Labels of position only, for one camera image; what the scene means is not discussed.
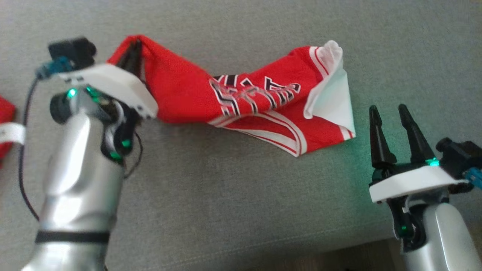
wooden floor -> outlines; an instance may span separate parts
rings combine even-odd
[[[469,227],[482,258],[482,227]],[[406,271],[395,239],[377,241],[319,255],[283,261],[249,271]]]

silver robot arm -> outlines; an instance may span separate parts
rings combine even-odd
[[[381,130],[375,106],[370,108],[372,166],[370,184],[374,203],[386,202],[393,217],[395,237],[410,271],[479,271],[482,263],[459,211],[449,204],[449,195],[474,188],[482,168],[482,149],[468,141],[446,138],[437,144],[439,161],[405,105],[399,106],[407,130],[412,157],[397,164]]]
[[[109,236],[117,220],[123,158],[132,150],[136,124],[155,118],[158,111],[138,78],[139,42],[126,51],[120,67],[94,65],[93,61],[83,67],[72,56],[79,48],[71,46],[76,42],[64,42],[60,48],[62,43],[54,44],[54,54],[68,56],[77,64],[60,73],[75,88],[51,100],[51,115],[63,124],[64,134],[49,162],[40,228],[23,271],[104,270]],[[39,73],[48,74],[54,66]]]

gray fabric surface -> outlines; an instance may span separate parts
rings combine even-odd
[[[0,95],[22,109],[46,44],[85,35],[105,61],[144,33],[212,74],[258,69],[303,45],[335,40],[357,138],[298,159],[247,135],[205,124],[144,123],[143,162],[126,181],[107,263],[112,271],[239,270],[289,255],[387,238],[389,210],[370,202],[368,107],[387,140],[410,157],[397,106],[406,103],[429,143],[482,145],[478,1],[118,0],[0,1]],[[66,89],[41,83],[27,137],[26,189],[37,210],[61,128],[48,103]],[[37,224],[17,187],[15,148],[0,170],[0,270],[25,264]],[[481,221],[479,191],[453,197]]]

black band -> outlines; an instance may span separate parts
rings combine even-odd
[[[74,243],[109,243],[110,232],[69,232],[39,231],[35,243],[74,242]]]

cloth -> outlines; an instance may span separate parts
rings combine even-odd
[[[255,71],[211,76],[148,37],[140,39],[146,83],[165,122],[207,122],[254,136],[298,157],[355,137],[343,51],[305,46]]]
[[[11,122],[13,120],[14,113],[15,106],[13,106],[13,104],[0,96],[0,124],[5,122]],[[7,155],[7,152],[10,150],[11,147],[11,143],[0,144],[0,166],[1,160],[3,160],[3,158]]]

